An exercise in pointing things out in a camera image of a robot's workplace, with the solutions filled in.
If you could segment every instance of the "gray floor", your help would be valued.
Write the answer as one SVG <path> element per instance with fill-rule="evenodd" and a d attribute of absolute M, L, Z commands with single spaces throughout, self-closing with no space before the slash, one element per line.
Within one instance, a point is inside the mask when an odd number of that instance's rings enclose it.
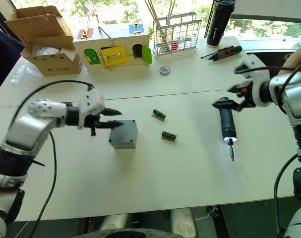
<path fill-rule="evenodd" d="M 301 207 L 295 198 L 280 199 L 281 224 L 287 226 L 293 214 Z M 193 208 L 197 219 L 199 238 L 217 238 L 213 218 L 206 216 L 204 208 Z M 273 201 L 260 201 L 222 206 L 230 238 L 272 238 L 275 235 Z M 139 213 L 134 216 L 138 226 L 169 230 L 169 211 Z M 102 217 L 92 220 L 89 231 L 96 230 Z M 83 231 L 84 219 L 42 221 L 34 238 L 71 238 Z M 7 227 L 7 238 L 15 238 L 25 222 L 14 222 Z M 30 222 L 17 238 L 26 238 L 34 222 Z"/>

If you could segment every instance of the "black water bottle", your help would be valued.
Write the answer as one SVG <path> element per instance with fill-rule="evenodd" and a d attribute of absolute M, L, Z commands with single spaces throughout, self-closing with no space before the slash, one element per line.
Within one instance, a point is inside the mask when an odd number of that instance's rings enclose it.
<path fill-rule="evenodd" d="M 234 4 L 235 0 L 216 0 L 214 3 L 211 21 L 207 29 L 208 39 L 206 45 L 208 47 L 218 47 L 226 25 L 235 9 Z"/>

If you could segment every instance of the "red handle screwdriver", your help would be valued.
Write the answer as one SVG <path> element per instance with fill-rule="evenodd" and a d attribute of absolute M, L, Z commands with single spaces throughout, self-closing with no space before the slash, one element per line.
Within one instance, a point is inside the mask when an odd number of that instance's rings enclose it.
<path fill-rule="evenodd" d="M 226 50 L 226 49 L 229 49 L 229 48 L 233 48 L 234 46 L 226 46 L 226 47 L 224 47 L 224 48 L 222 48 L 222 49 L 219 49 L 217 52 L 220 52 L 220 51 L 223 51 L 223 50 Z M 214 53 L 211 53 L 211 54 L 208 54 L 208 55 L 206 55 L 206 56 L 202 56 L 201 57 L 201 59 L 203 59 L 203 58 L 205 58 L 205 57 L 208 57 L 208 56 L 211 56 L 211 55 L 213 55 L 213 54 L 215 54 L 215 52 Z"/>
<path fill-rule="evenodd" d="M 242 51 L 241 46 L 235 46 L 233 48 L 229 48 L 223 51 L 219 51 L 214 53 L 210 58 L 208 58 L 208 60 L 213 60 L 213 61 L 217 61 L 217 60 L 221 60 L 230 56 L 234 56 L 239 54 Z"/>

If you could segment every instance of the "metal rack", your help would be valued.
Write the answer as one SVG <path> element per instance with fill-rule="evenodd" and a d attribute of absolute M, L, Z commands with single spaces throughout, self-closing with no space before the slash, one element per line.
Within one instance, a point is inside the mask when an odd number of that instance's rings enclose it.
<path fill-rule="evenodd" d="M 195 12 L 176 14 L 170 17 L 170 24 L 165 25 L 167 17 L 159 18 L 161 26 L 155 22 L 154 50 L 156 59 L 162 55 L 183 55 L 185 50 L 196 51 L 202 20 Z"/>

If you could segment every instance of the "open cardboard box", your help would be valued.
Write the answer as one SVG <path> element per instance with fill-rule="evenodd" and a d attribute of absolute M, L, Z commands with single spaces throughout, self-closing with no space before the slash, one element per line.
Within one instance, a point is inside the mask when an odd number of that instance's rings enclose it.
<path fill-rule="evenodd" d="M 20 53 L 33 63 L 44 76 L 77 74 L 82 68 L 82 61 L 72 43 L 72 36 L 51 36 L 34 38 Z M 33 56 L 33 46 L 53 47 L 60 50 L 56 55 Z"/>
<path fill-rule="evenodd" d="M 25 46 L 38 37 L 72 36 L 55 6 L 16 9 L 5 23 Z"/>

